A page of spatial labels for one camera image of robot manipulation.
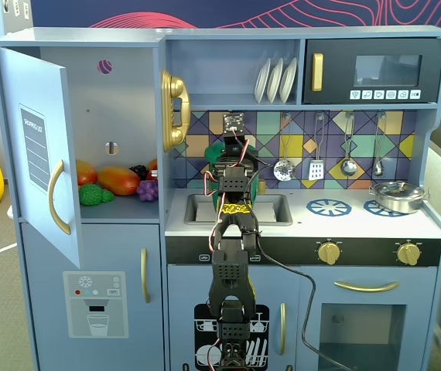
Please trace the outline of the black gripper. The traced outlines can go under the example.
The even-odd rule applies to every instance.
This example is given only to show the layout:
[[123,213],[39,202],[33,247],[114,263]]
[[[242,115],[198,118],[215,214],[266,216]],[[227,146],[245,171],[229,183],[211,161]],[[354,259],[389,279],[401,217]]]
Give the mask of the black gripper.
[[216,157],[216,177],[252,177],[258,171],[258,151],[245,134],[223,134]]

